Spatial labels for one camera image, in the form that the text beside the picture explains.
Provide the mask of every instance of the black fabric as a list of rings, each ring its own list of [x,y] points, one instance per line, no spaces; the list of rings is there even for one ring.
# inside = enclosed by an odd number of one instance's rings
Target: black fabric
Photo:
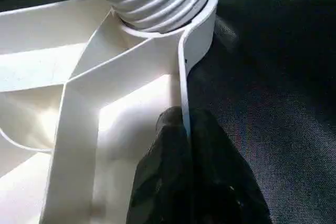
[[[274,223],[336,223],[336,0],[219,0],[188,77],[251,166]]]

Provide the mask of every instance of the white plastic frame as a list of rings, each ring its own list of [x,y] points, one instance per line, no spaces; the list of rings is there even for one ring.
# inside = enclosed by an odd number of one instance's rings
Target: white plastic frame
[[[181,105],[190,132],[186,77],[211,45],[217,2],[208,0],[190,24],[168,34],[138,32],[112,13],[107,15],[65,84],[40,223],[125,221],[132,176],[155,137],[159,114]],[[134,47],[119,52],[118,43]],[[137,96],[162,76],[173,80],[171,89],[149,98],[150,102],[139,98],[140,103],[125,108],[110,127],[109,137],[99,132],[102,107]],[[113,110],[110,116],[115,117]],[[143,121],[152,129],[141,134],[135,126]],[[107,183],[106,176],[114,185]]]

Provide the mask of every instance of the finger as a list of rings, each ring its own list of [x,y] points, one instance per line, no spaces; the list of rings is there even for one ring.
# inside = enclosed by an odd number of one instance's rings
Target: finger
[[[228,223],[271,223],[252,170],[216,119],[192,110],[191,126],[194,180],[200,197],[212,203],[201,205],[203,211]]]
[[[191,163],[180,108],[157,121],[157,136],[139,162],[127,224],[190,223]]]

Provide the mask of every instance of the dark cloth surface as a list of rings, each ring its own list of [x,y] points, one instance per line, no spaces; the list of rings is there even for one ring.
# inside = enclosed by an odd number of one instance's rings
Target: dark cloth surface
[[[188,77],[251,166],[274,223],[336,223],[336,0],[219,0]]]

